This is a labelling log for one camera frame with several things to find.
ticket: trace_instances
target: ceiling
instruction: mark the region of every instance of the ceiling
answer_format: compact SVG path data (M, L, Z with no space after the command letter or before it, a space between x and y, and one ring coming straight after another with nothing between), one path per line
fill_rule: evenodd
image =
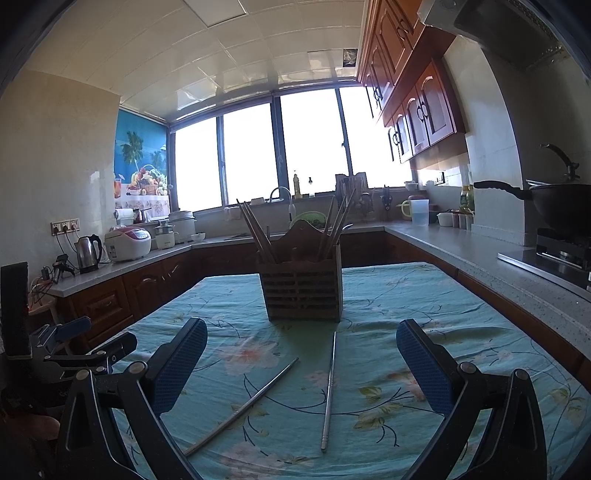
M77 0L26 68L175 121L298 82L355 77L363 0Z

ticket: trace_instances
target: glass window pane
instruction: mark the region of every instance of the glass window pane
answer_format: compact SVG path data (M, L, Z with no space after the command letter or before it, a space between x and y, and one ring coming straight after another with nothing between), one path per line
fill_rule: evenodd
M388 129L371 116L364 87L340 89L351 149L353 172L364 171L369 187L400 187L412 180L409 162L392 161Z
M291 192L294 193L294 173L300 179L302 194L331 192L336 185L335 174L348 174L335 91L284 95L281 113Z
M176 133L176 171L175 186L181 210L195 211L222 205L215 118Z
M228 201L268 198L277 187L269 104L223 116Z

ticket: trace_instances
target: stainless steel kettle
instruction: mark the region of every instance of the stainless steel kettle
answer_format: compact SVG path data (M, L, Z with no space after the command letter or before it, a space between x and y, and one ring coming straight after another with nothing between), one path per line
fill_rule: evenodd
M99 256L96 256L94 241L98 243ZM98 235L83 236L75 243L76 258L80 273L92 272L99 269L100 258L103 256L103 244Z

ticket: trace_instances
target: pan handle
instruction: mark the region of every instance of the pan handle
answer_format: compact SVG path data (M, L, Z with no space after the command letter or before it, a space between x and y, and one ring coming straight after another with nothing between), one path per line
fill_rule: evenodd
M506 192L516 196L520 200L531 200L532 194L531 190L522 190L517 187L513 187L504 181L497 181L497 180L485 180L485 181L475 181L474 188L476 189L499 189L505 190Z

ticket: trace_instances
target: chopstick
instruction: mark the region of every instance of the chopstick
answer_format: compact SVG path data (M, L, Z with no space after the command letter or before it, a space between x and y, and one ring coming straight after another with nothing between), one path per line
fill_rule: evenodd
M273 247L271 246L271 242L265 236L262 227L260 226L258 220L252 213L252 210L248 206L247 202L244 202L242 204L242 213L244 215L244 218L246 219L246 224L249 226L251 230L253 238L255 238L255 242L256 240L258 240L258 246L263 260L267 263L277 263L277 259L275 257L275 254L273 253Z
M225 430L228 425L230 425L232 422L234 422L236 419L238 419L241 415L243 415L243 413L246 412L250 408L250 406L253 405L254 402L256 402L259 398L261 398L265 393L267 393L267 390L269 390L284 374L286 374L287 371L291 367L293 367L294 364L298 360L299 360L299 357L296 357L296 359L293 360L292 363L290 363L289 365L287 365L287 367L285 367L283 370L281 370L275 376L275 378L273 380L271 380L267 385L265 385L262 389L260 389L258 392L256 392L252 396L252 398L249 401L247 401L242 407L240 407L238 410L236 410L232 415L230 415L226 420L221 422L220 425L215 427L211 432L209 432L207 435L205 435L205 437L203 437L197 443L195 443L195 444L191 445L189 448L187 448L183 452L183 455L185 457L188 457L189 455L192 455L195 452L197 452L197 450L199 450L202 446L204 446L205 444L207 444L211 440L213 440L220 432Z
M269 263L270 259L268 258L267 252L263 248L263 246L261 244L261 240L258 238L258 235L256 234L254 227L251 224L250 217L248 216L248 214L246 213L246 210L244 209L244 207L242 206L242 204L240 202L238 202L238 207L240 208L240 211L242 212L242 216L244 217L244 221L246 222L246 226L251 231L251 234L252 234L252 237L255 241L256 247L258 248L258 251L261 253L261 257L262 257L263 262Z
M330 413L332 410L332 392L335 386L335 350L336 350L336 332L333 336L333 349L330 356L329 383L326 387L326 410L324 411L324 425L322 427L322 439L320 441L320 450L326 451L329 442Z
M329 225L330 225L330 215L332 214L332 210L333 207L335 206L335 196L333 195L332 200L330 201L330 208L329 208L329 214L326 216L326 224L324 225L324 234L322 235L322 238L320 239L320 245L318 246L318 253L316 254L316 261L320 261L320 256L322 254L322 251L324 250L324 245L326 244L326 241L328 239L328 231L329 231Z
M333 225L333 229L330 233L330 238L329 238L329 242L328 244L325 246L324 251L322 252L322 255L320 256L320 260L326 260L326 258L328 257L328 254L330 252L330 250L337 244L337 242L339 241L340 238L340 231L342 231L343 228L343 224L345 223L345 220L347 218L347 214L349 213L349 210L351 210L351 207L353 206L353 195L355 195L357 189L353 189L353 191L351 192L351 196L349 196L349 200L347 201L347 198L345 197L345 199L343 200L343 203L341 203L341 208L343 207L343 205L345 205L345 209L343 211L343 214L339 217L339 213L337 212L337 219L335 219L335 224Z

